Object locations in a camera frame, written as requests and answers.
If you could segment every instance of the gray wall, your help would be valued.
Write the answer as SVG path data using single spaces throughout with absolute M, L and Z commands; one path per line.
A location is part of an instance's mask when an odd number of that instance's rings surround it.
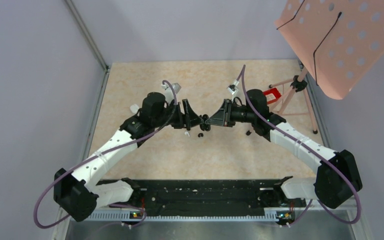
M 355 156 L 363 212 L 374 239 L 384 239 L 384 55 L 344 99 L 316 96 L 332 147 Z
M 74 0 L 113 62 L 290 59 L 275 29 L 286 0 Z
M 78 163 L 103 71 L 62 0 L 0 1 L 0 240 L 46 240 L 33 207 Z M 42 223 L 56 219 L 52 196 Z

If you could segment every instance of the white small part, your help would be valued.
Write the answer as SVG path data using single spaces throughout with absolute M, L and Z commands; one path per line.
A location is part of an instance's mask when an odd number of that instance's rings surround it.
M 132 114 L 137 114 L 139 111 L 139 106 L 137 104 L 133 104 L 130 106 L 130 111 Z
M 315 177 L 293 177 L 286 180 L 280 188 L 288 199 L 318 199 L 314 190 Z
M 96 199 L 96 208 L 107 206 L 117 202 L 127 202 L 132 196 L 133 189 L 122 180 L 97 185 L 93 188 L 93 193 L 99 197 Z

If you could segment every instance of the table surface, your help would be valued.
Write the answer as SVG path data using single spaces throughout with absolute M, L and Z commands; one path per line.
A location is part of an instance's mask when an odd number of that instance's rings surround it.
M 129 107 L 142 104 L 149 92 L 163 92 L 161 81 L 179 83 L 178 101 L 188 99 L 198 115 L 211 116 L 230 98 L 227 86 L 246 65 L 245 87 L 268 89 L 269 84 L 291 79 L 300 73 L 296 59 L 172 61 L 113 63 L 102 100 L 90 153 L 110 139 L 131 117 Z M 237 95 L 245 101 L 242 87 Z M 307 111 L 304 95 L 295 94 L 285 114 Z M 312 133 L 308 115 L 286 115 L 284 118 L 299 132 L 322 144 L 320 134 Z M 253 133 L 251 125 L 238 122 L 233 128 L 212 126 L 190 137 L 184 129 L 165 127 L 147 140 L 140 149 L 118 162 L 106 179 L 272 179 L 285 176 L 313 177 L 314 173 L 292 153 Z

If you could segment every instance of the hole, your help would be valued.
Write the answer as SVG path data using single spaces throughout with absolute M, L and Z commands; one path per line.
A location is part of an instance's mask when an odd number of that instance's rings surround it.
M 358 38 L 359 38 L 359 39 L 364 39 L 365 37 L 366 37 L 366 31 L 361 30 L 361 31 L 358 33 Z
M 352 72 L 352 71 L 348 71 L 348 72 L 346 73 L 346 77 L 349 78 L 349 79 L 352 79 L 352 78 L 354 77 L 354 72 Z
M 370 49 L 371 49 L 371 50 L 376 51 L 376 50 L 378 50 L 378 48 L 379 48 L 379 42 L 374 41 L 374 42 L 372 42 L 372 43 L 370 44 Z
M 375 12 L 375 13 L 371 16 L 371 21 L 372 21 L 372 22 L 377 22 L 377 21 L 379 21 L 379 19 L 381 19 L 381 13 L 380 13 L 380 12 Z
M 353 54 L 354 53 L 354 47 L 352 46 L 349 46 L 347 49 L 346 49 L 346 53 L 349 55 L 349 54 Z
M 360 11 L 360 12 L 365 12 L 366 10 L 367 10 L 367 7 L 368 7 L 369 5 L 367 4 L 367 2 L 363 2 L 359 7 L 358 7 L 358 10 Z
M 343 42 L 344 42 L 344 37 L 343 36 L 338 37 L 338 39 L 336 40 L 337 44 L 342 44 Z
M 344 62 L 342 60 L 339 60 L 337 63 L 336 63 L 336 66 L 338 68 L 342 68 L 344 66 Z
M 332 12 L 333 10 L 334 10 L 334 8 L 335 8 L 335 3 L 333 3 L 333 2 L 331 2 L 330 4 L 329 4 L 329 12 Z
M 357 60 L 357 65 L 358 65 L 358 66 L 363 66 L 365 63 L 366 63 L 366 59 L 365 59 L 364 57 L 360 57 L 360 58 Z
M 353 29 L 355 26 L 356 26 L 356 22 L 355 22 L 355 21 L 350 21 L 350 22 L 348 22 L 348 24 L 346 25 L 346 27 L 347 27 L 348 29 Z

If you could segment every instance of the cable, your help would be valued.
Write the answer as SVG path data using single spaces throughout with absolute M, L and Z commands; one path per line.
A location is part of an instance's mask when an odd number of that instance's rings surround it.
M 177 102 L 177 98 L 176 98 L 176 92 L 173 88 L 173 86 L 170 84 L 170 82 L 168 82 L 167 80 L 163 80 L 162 81 L 163 84 L 167 84 L 172 93 L 173 93 L 173 98 L 174 98 L 174 105 L 177 105 L 178 102 Z M 174 112 L 175 112 L 176 108 L 174 107 L 173 108 L 173 112 L 171 113 L 171 117 L 174 115 Z M 129 146 L 129 145 L 132 145 L 132 144 L 135 144 L 135 143 L 138 143 L 138 142 L 141 142 L 141 141 L 144 141 L 144 140 L 147 140 L 149 139 L 150 137 L 154 136 L 156 133 L 158 133 L 161 129 L 163 129 L 165 127 L 165 125 L 170 121 L 171 117 L 168 118 L 168 120 L 161 126 L 159 127 L 157 130 L 151 132 L 150 134 L 146 135 L 146 136 L 143 136 L 139 139 L 135 139 L 133 141 L 130 141 L 130 142 L 126 142 L 124 144 L 121 144 L 121 145 L 118 145 L 118 146 L 115 146 L 115 147 L 112 147 L 108 150 L 105 150 L 102 152 L 102 155 L 105 155 L 109 152 L 112 152 L 112 151 L 115 151 L 115 150 L 118 150 L 118 149 L 121 149 L 121 148 L 124 148 L 126 146 Z M 40 222 L 39 222 L 39 219 L 38 219 L 38 210 L 39 210 L 39 205 L 41 204 L 42 200 L 44 199 L 45 195 L 57 184 L 59 183 L 63 178 L 65 178 L 67 175 L 71 174 L 72 172 L 74 172 L 74 170 L 80 168 L 81 166 L 85 165 L 85 164 L 88 164 L 90 163 L 91 161 L 95 160 L 96 158 L 98 158 L 97 155 L 94 155 L 94 156 L 91 156 L 89 157 L 88 159 L 82 161 L 81 163 L 75 165 L 74 167 L 70 168 L 67 172 L 65 172 L 64 174 L 62 174 L 61 176 L 59 176 L 57 179 L 55 179 L 55 181 L 53 181 L 47 188 L 45 188 L 45 190 L 42 192 L 42 194 L 39 196 L 39 198 L 37 199 L 36 201 L 36 204 L 34 205 L 34 210 L 33 210 L 33 221 L 34 221 L 34 224 L 36 224 L 36 226 L 40 229 L 48 229 L 48 228 L 52 228 L 56 225 L 58 225 L 59 223 L 61 223 L 62 221 L 66 220 L 70 215 L 65 215 L 64 217 L 62 217 L 61 219 L 57 220 L 56 222 L 52 223 L 52 224 L 49 224 L 49 225 L 42 225 Z
M 297 16 L 298 12 L 300 11 L 300 9 L 301 9 L 301 7 L 303 6 L 303 4 L 304 4 L 305 1 L 306 1 L 306 0 L 303 0 L 303 1 L 301 2 L 301 5 L 299 5 L 299 8 L 298 8 L 298 10 L 296 10 L 295 15 L 293 15 L 293 17 L 292 17 L 289 21 L 285 22 L 285 23 L 282 24 L 280 27 L 276 28 L 276 30 L 279 30 L 281 27 L 285 26 L 286 24 L 288 24 L 289 22 L 291 22 L 292 20 L 295 19 L 295 17 Z
M 263 122 L 265 122 L 266 124 L 268 124 L 270 127 L 276 129 L 277 131 L 279 131 L 280 133 L 282 133 L 283 135 L 287 136 L 288 138 L 294 140 L 295 142 L 297 142 L 298 144 L 301 144 L 301 146 L 303 146 L 305 149 L 307 149 L 308 151 L 310 151 L 310 153 L 314 154 L 316 157 L 318 157 L 323 163 L 325 163 L 326 165 L 328 165 L 333 171 L 335 171 L 335 173 L 337 173 L 340 178 L 342 178 L 342 180 L 346 183 L 346 185 L 348 185 L 349 189 L 351 190 L 352 194 L 354 195 L 355 197 L 355 201 L 356 201 L 356 205 L 357 205 L 357 214 L 355 216 L 355 218 L 351 221 L 346 221 L 346 220 L 343 220 L 341 218 L 339 218 L 338 216 L 336 216 L 335 214 L 333 214 L 323 203 L 320 202 L 320 200 L 318 201 L 320 203 L 320 205 L 324 208 L 324 210 L 326 210 L 327 213 L 329 213 L 331 216 L 333 216 L 335 219 L 337 219 L 338 221 L 340 221 L 341 223 L 344 223 L 344 224 L 355 224 L 357 223 L 359 220 L 360 220 L 360 217 L 361 217 L 361 214 L 362 214 L 362 204 L 360 202 L 360 197 L 356 191 L 356 189 L 354 188 L 353 184 L 348 180 L 348 178 L 341 172 L 339 171 L 339 169 L 337 169 L 332 163 L 330 163 L 327 159 L 325 159 L 324 157 L 322 157 L 320 154 L 318 154 L 315 150 L 313 150 L 311 147 L 307 146 L 305 143 L 301 142 L 300 140 L 296 139 L 294 136 L 288 134 L 287 132 L 283 131 L 282 129 L 276 127 L 273 123 L 267 121 L 267 119 L 265 119 L 263 116 L 261 116 L 261 114 L 256 110 L 256 108 L 253 106 L 253 104 L 251 103 L 250 101 L 250 98 L 248 97 L 248 94 L 247 94 L 247 90 L 245 89 L 245 80 L 244 80 L 244 76 L 245 76 L 245 65 L 243 65 L 242 67 L 242 70 L 240 71 L 240 74 L 239 76 L 237 77 L 237 81 L 239 81 L 239 79 L 241 78 L 241 81 L 242 81 L 242 90 L 243 90 L 243 94 L 245 95 L 245 99 L 246 99 L 246 102 L 249 104 L 249 106 L 251 107 L 251 109 L 254 111 L 254 113 L 261 119 L 263 120 Z
M 236 103 L 236 100 L 239 100 L 239 103 L 240 103 L 241 106 L 244 105 L 244 104 L 242 103 L 242 100 L 241 100 L 239 97 L 235 96 L 235 97 L 233 98 L 234 103 Z
M 317 83 L 317 69 L 316 69 L 316 51 L 319 49 L 320 45 L 325 41 L 325 39 L 328 37 L 328 35 L 331 33 L 332 29 L 334 29 L 335 25 L 338 23 L 339 18 L 341 17 L 342 12 L 340 11 L 338 14 L 338 17 L 336 18 L 335 23 L 332 25 L 330 30 L 326 33 L 326 35 L 323 37 L 321 42 L 318 44 L 318 46 L 315 48 L 314 52 L 312 53 L 312 60 L 314 63 L 314 78 L 315 78 L 315 84 L 318 86 L 319 84 Z

